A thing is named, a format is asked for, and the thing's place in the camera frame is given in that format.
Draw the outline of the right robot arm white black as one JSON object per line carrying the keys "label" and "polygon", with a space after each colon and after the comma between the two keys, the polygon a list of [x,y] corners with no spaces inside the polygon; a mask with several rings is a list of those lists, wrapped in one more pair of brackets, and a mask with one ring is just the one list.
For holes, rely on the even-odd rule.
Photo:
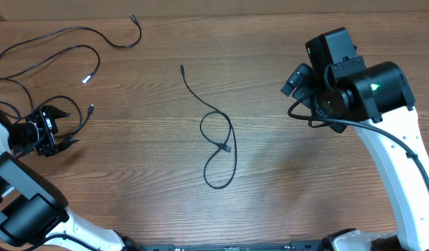
{"label": "right robot arm white black", "polygon": [[344,229],[314,250],[429,250],[429,157],[415,98],[402,69],[391,61],[367,66],[348,30],[322,33],[305,44],[300,64],[282,93],[306,106],[311,128],[342,133],[353,127],[370,153],[396,220],[393,233]]}

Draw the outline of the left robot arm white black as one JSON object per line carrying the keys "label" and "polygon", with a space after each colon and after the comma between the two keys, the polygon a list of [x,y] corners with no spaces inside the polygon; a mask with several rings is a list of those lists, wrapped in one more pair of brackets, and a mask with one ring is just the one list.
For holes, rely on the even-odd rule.
{"label": "left robot arm white black", "polygon": [[34,250],[43,245],[67,250],[141,250],[128,236],[103,229],[73,213],[63,193],[25,165],[23,155],[51,156],[74,144],[57,144],[55,120],[69,114],[52,105],[37,107],[25,122],[10,122],[0,110],[0,239]]}

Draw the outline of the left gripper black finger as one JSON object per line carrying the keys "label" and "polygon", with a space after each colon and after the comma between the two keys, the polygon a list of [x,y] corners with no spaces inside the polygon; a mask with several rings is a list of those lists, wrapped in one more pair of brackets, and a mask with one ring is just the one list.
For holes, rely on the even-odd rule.
{"label": "left gripper black finger", "polygon": [[63,110],[53,106],[53,105],[48,105],[47,106],[47,112],[49,114],[49,117],[53,120],[55,119],[62,119],[65,117],[69,117],[70,113],[68,112],[64,112]]}
{"label": "left gripper black finger", "polygon": [[74,143],[77,143],[79,139],[73,139],[73,138],[66,138],[62,140],[60,143],[58,143],[55,147],[55,153],[60,153],[61,151],[66,150],[70,146],[72,146]]}

